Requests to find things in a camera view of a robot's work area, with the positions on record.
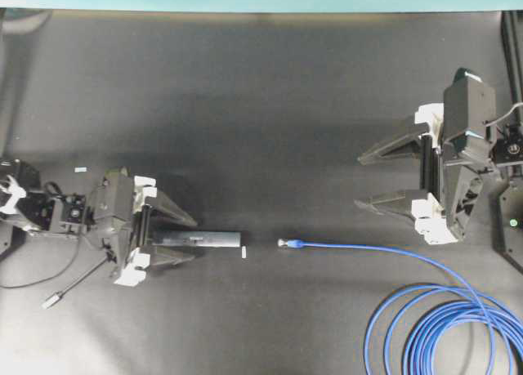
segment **blue ethernet cable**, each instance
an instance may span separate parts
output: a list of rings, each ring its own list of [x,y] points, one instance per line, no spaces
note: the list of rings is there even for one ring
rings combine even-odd
[[[370,318],[364,339],[364,366],[368,375],[372,375],[369,358],[369,345],[373,328],[383,311],[394,301],[407,294],[415,292],[417,296],[408,301],[396,313],[391,321],[385,341],[383,344],[383,363],[387,375],[391,374],[390,364],[390,344],[391,336],[401,317],[420,301],[438,293],[453,293],[458,297],[457,301],[448,301],[437,306],[426,313],[416,326],[411,330],[403,352],[401,372],[404,375],[434,375],[434,358],[438,342],[445,332],[459,326],[460,324],[480,323],[489,329],[490,353],[489,364],[486,374],[490,375],[494,368],[494,357],[496,345],[494,332],[503,338],[505,348],[509,357],[509,373],[514,373],[514,354],[511,347],[523,359],[523,323],[501,302],[484,293],[476,291],[460,274],[451,270],[449,267],[434,261],[429,257],[424,257],[415,252],[402,250],[400,248],[390,248],[381,246],[365,246],[360,244],[327,244],[310,243],[302,240],[280,239],[280,247],[288,248],[349,248],[367,251],[391,252],[397,255],[412,257],[424,261],[430,265],[444,270],[449,275],[456,278],[464,288],[439,285],[436,283],[421,283],[406,288],[389,296],[373,313]]]

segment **robotic arm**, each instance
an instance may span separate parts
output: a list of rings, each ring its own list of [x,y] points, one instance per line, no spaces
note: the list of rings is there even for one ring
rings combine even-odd
[[[126,169],[108,171],[86,196],[62,194],[53,182],[41,185],[38,171],[25,162],[0,160],[0,235],[4,242],[0,252],[10,247],[13,229],[32,236],[84,238],[105,252],[101,262],[51,296],[45,308],[106,262],[114,263],[114,283],[134,287],[152,266],[173,266],[194,259],[169,247],[239,247],[239,233],[167,230],[151,235],[151,217],[157,215],[174,225],[197,225],[156,187],[155,179],[130,177]]]
[[[510,194],[506,191],[500,197],[502,206],[507,201],[501,215],[504,243],[508,243],[507,229],[514,230],[523,221],[514,214],[523,209],[523,202],[517,206],[513,202],[519,196],[514,193],[520,192],[516,183],[523,164],[520,124],[507,126],[505,131],[498,128],[497,123],[506,116],[496,118],[494,89],[469,70],[456,73],[443,100],[443,104],[420,106],[394,134],[359,157],[363,165],[419,158],[419,188],[373,196],[356,204],[377,214],[407,217],[429,244],[455,243],[465,238],[483,190],[483,177],[491,175],[509,182]],[[511,258],[512,264],[520,264],[507,245],[496,249]]]

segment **cable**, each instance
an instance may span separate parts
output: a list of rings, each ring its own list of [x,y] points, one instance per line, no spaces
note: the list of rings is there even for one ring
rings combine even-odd
[[[518,103],[515,103],[509,110],[508,112],[506,112],[504,115],[501,115],[499,118],[497,119],[494,119],[494,120],[491,120],[490,122],[487,122],[485,123],[485,127],[490,127],[490,126],[493,126],[495,125],[496,123],[499,123],[501,122],[502,120],[504,120],[505,118],[507,118],[508,116],[510,116],[512,114],[512,112],[514,112],[514,110],[518,107],[522,107],[523,106],[523,102],[518,102]]]
[[[27,288],[27,287],[32,287],[34,285],[37,285],[39,283],[45,283],[47,281],[50,281],[52,279],[55,279],[56,277],[59,277],[61,276],[62,274],[64,274],[70,267],[71,265],[73,265],[74,261],[76,261],[76,258],[78,257],[78,253],[79,253],[79,250],[80,250],[80,242],[77,241],[76,242],[76,248],[74,249],[74,254],[73,256],[71,257],[71,259],[69,259],[69,261],[67,262],[67,264],[56,274],[54,275],[51,275],[49,277],[46,277],[45,279],[38,279],[36,281],[33,281],[33,282],[30,282],[30,283],[21,283],[19,285],[1,285],[0,284],[0,288],[2,289],[19,289],[19,288]]]
[[[368,375],[372,374],[370,368],[369,345],[374,325],[378,321],[380,314],[394,301],[405,295],[417,292],[417,296],[405,304],[396,314],[388,327],[387,335],[383,345],[383,362],[387,375],[391,374],[390,366],[390,342],[391,335],[396,325],[405,312],[416,305],[423,299],[443,292],[450,292],[458,296],[457,301],[448,301],[440,306],[429,310],[411,330],[405,344],[402,373],[404,375],[433,375],[434,358],[436,348],[443,334],[446,331],[467,323],[485,324],[489,329],[490,354],[489,365],[486,370],[487,375],[492,373],[494,367],[494,357],[496,346],[494,340],[494,330],[503,338],[505,348],[509,357],[509,373],[514,371],[514,354],[512,353],[511,344],[517,354],[523,359],[523,324],[521,321],[503,304],[483,293],[476,291],[461,275],[451,270],[449,267],[434,261],[431,258],[418,255],[415,252],[405,251],[400,248],[389,248],[380,246],[364,246],[359,244],[324,244],[308,243],[301,240],[279,240],[280,247],[303,248],[351,248],[359,250],[391,252],[401,256],[407,256],[419,259],[430,265],[436,266],[452,275],[465,288],[451,287],[439,284],[416,284],[401,289],[388,297],[374,312],[369,321],[364,339],[364,365]]]

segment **white bracket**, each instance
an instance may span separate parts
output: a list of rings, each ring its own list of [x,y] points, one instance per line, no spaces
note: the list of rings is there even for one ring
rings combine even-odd
[[[458,238],[447,227],[443,208],[431,193],[427,199],[413,199],[410,212],[416,219],[414,228],[429,244],[456,243]]]
[[[414,123],[428,123],[429,131],[424,136],[432,137],[432,148],[438,148],[438,140],[443,130],[443,103],[420,105],[414,114]]]
[[[127,264],[122,269],[120,276],[114,281],[117,285],[124,285],[126,287],[135,287],[141,283],[147,273],[145,268],[149,267],[150,254],[140,252],[139,248],[135,248],[129,254]]]
[[[16,204],[19,200],[25,198],[27,193],[22,187],[20,187],[13,176],[7,175],[7,178],[9,179],[9,186],[5,187],[0,185],[0,190],[5,194],[9,194],[11,197],[9,197],[6,204],[0,208],[0,212],[4,214],[18,214]]]
[[[147,197],[156,198],[158,196],[156,179],[147,176],[134,176],[134,194],[132,212],[137,213],[145,205]]]

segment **black table surface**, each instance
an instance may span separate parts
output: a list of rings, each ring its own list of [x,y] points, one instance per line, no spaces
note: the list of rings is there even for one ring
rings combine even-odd
[[[281,237],[408,248],[523,315],[523,276],[492,250],[493,183],[467,240],[446,246],[430,247],[403,221],[353,202],[418,186],[414,161],[361,167],[356,158],[419,105],[441,102],[457,68],[474,69],[495,88],[500,113],[510,106],[500,19],[55,11],[35,33],[6,35],[0,98],[3,117],[13,117],[8,155],[64,191],[87,192],[112,167],[156,177],[202,230],[241,231],[247,258],[239,249],[207,250],[135,288],[111,284],[105,266],[41,310],[100,257],[82,248],[60,278],[0,291],[2,367],[55,375],[364,373],[365,327],[387,294],[408,283],[455,283],[392,255],[278,249]],[[49,275],[73,250],[30,239],[0,262],[2,283]],[[372,345],[376,373],[389,315]],[[409,325],[393,338],[395,368]],[[482,373],[487,354],[483,328],[462,326],[441,341],[436,367]],[[507,373],[503,352],[496,373]]]

